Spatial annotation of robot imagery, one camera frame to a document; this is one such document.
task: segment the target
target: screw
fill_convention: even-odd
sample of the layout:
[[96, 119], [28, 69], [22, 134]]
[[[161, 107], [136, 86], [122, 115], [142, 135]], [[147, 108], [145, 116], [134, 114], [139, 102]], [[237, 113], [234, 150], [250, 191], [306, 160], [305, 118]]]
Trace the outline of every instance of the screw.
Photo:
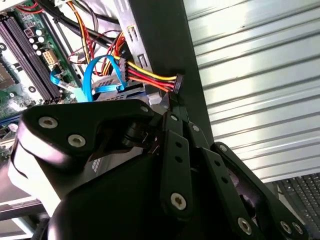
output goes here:
[[242, 217], [238, 218], [238, 225], [241, 228], [242, 231], [244, 231], [247, 235], [252, 234], [252, 229], [250, 224]]
[[301, 235], [304, 234], [304, 231], [302, 230], [302, 228], [298, 224], [293, 222], [292, 225], [294, 226], [295, 230], [297, 230], [298, 233], [300, 233]]
[[193, 125], [192, 128], [193, 128], [193, 130], [195, 130], [196, 132], [200, 132], [200, 129], [199, 129], [196, 125]]
[[146, 108], [145, 106], [141, 106], [140, 108], [141, 108], [142, 111], [144, 111], [144, 112], [146, 112], [146, 113], [149, 112], [149, 109]]
[[75, 148], [81, 148], [86, 145], [86, 140], [83, 136], [72, 134], [68, 137], [68, 143]]
[[292, 234], [291, 228], [289, 227], [289, 225], [285, 222], [285, 221], [281, 221], [280, 222], [282, 228], [288, 233], [288, 234]]
[[39, 125], [45, 129], [54, 129], [58, 126], [57, 120], [50, 116], [43, 116], [39, 118]]
[[178, 118], [175, 115], [171, 115], [171, 118], [175, 121], [178, 121]]
[[172, 193], [170, 199], [172, 205], [179, 210], [184, 210], [187, 207], [187, 202], [185, 198], [177, 192]]
[[226, 151], [227, 151], [227, 148], [226, 148], [225, 146], [220, 145], [219, 147], [220, 147], [220, 149], [221, 149], [222, 151], [224, 151], [224, 152], [226, 152]]

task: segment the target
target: black wire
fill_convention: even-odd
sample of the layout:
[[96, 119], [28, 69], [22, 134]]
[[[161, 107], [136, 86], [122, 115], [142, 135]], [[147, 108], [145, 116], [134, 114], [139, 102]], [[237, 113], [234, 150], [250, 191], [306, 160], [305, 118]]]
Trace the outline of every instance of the black wire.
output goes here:
[[[65, 17], [64, 14], [58, 8], [53, 6], [48, 0], [37, 0], [36, 2], [46, 13], [51, 15], [55, 21], [60, 22], [73, 33], [81, 37], [80, 27], [75, 21]], [[100, 35], [99, 32], [91, 30], [90, 28], [88, 28], [87, 31], [91, 39], [95, 39]], [[114, 40], [115, 39], [113, 37], [101, 36], [96, 40], [96, 42], [105, 48], [106, 46], [112, 44]]]
[[[85, 11], [86, 13], [90, 13], [84, 6], [82, 6], [82, 2], [79, 2], [79, 6], [78, 6], [81, 10]], [[98, 13], [94, 13], [96, 15], [96, 17], [98, 19], [101, 19], [103, 21], [109, 22], [109, 23], [113, 23], [113, 24], [119, 24], [119, 21], [117, 19], [114, 19], [112, 17], [109, 16], [105, 16], [105, 15], [101, 15]]]

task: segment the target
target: red wire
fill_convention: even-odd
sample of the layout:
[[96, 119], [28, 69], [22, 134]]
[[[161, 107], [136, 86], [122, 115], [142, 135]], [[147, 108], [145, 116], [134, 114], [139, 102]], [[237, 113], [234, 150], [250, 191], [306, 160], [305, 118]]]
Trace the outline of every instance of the red wire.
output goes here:
[[33, 9], [33, 8], [35, 8], [36, 6], [38, 6], [38, 3], [35, 3], [35, 4], [33, 4], [32, 6], [18, 6], [18, 7], [22, 8], [22, 9]]
[[44, 11], [43, 9], [40, 9], [40, 10], [37, 10], [37, 11], [28, 11], [28, 10], [24, 10], [24, 9], [18, 7], [18, 6], [16, 6], [16, 8], [17, 8], [19, 11], [21, 11], [21, 12], [23, 12], [23, 13], [26, 13], [26, 14], [39, 14], [39, 13], [42, 13], [42, 12]]
[[132, 76], [129, 76], [128, 78], [129, 78], [130, 80], [133, 80], [133, 81], [137, 81], [137, 82], [141, 82], [141, 83], [145, 83], [145, 84], [150, 84], [150, 85], [152, 85], [152, 86], [154, 86], [154, 87], [156, 87], [156, 88], [158, 88], [158, 89], [161, 89], [161, 90], [163, 90], [163, 91], [165, 91], [165, 92], [169, 92], [169, 90], [166, 89], [165, 87], [159, 86], [159, 85], [157, 85], [157, 84], [155, 84], [155, 83], [152, 83], [152, 82], [149, 82], [149, 81], [147, 81], [147, 80], [143, 80], [143, 79], [136, 78], [136, 77], [132, 77]]
[[147, 77], [147, 76], [144, 76], [136, 71], [133, 71], [131, 69], [128, 69], [128, 72], [133, 74], [133, 75], [136, 75], [144, 80], [147, 80], [147, 81], [150, 81], [151, 83], [154, 83], [154, 84], [157, 84], [157, 85], [160, 85], [160, 86], [163, 86], [163, 87], [169, 87], [169, 88], [174, 88], [175, 86], [173, 84], [170, 84], [170, 83], [164, 83], [164, 82], [159, 82], [159, 81], [155, 81], [155, 80], [152, 80], [151, 78]]

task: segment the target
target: green circuit board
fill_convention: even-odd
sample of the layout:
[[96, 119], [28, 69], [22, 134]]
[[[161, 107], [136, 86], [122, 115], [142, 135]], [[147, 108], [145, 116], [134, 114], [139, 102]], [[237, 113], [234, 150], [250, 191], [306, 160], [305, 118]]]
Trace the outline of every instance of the green circuit board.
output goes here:
[[[29, 3], [27, 2], [25, 5], [31, 6], [33, 5], [33, 3], [30, 1]], [[52, 50], [54, 55], [58, 59], [58, 65], [61, 70], [61, 79], [66, 83], [78, 87], [75, 79], [73, 78], [73, 74], [69, 69], [70, 65], [64, 60], [61, 52], [59, 51], [59, 48], [57, 47], [50, 33], [46, 30], [46, 27], [39, 15], [24, 13], [17, 9], [12, 9], [11, 11], [11, 14], [14, 15], [15, 20], [18, 22], [22, 30], [27, 28], [43, 30], [45, 42], [42, 43], [42, 48], [46, 49], [46, 51]], [[30, 91], [30, 85], [32, 85], [30, 78], [27, 76], [27, 74], [24, 74], [23, 71], [16, 73], [11, 68], [13, 61], [9, 59], [9, 54], [6, 54], [6, 51], [4, 51], [4, 49], [2, 49], [0, 45], [0, 77], [1, 70], [3, 73], [6, 70], [6, 72], [11, 76], [13, 81], [10, 81], [10, 85], [1, 87], [0, 79], [0, 121], [15, 116], [24, 109], [29, 108], [31, 106], [50, 104], [50, 102], [44, 101], [39, 93], [37, 95], [36, 93], [32, 93]], [[45, 58], [42, 55], [39, 56], [39, 58], [46, 66], [48, 66], [49, 71], [50, 68]], [[63, 91], [61, 93], [61, 100], [56, 103], [75, 102], [76, 100], [72, 97], [71, 92]]]

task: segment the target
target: corrugated metal surface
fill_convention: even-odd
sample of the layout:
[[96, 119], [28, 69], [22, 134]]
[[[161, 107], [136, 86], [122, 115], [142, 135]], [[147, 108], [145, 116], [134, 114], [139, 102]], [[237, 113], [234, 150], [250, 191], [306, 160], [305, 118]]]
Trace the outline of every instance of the corrugated metal surface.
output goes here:
[[263, 181], [320, 172], [320, 0], [184, 0], [216, 141]]

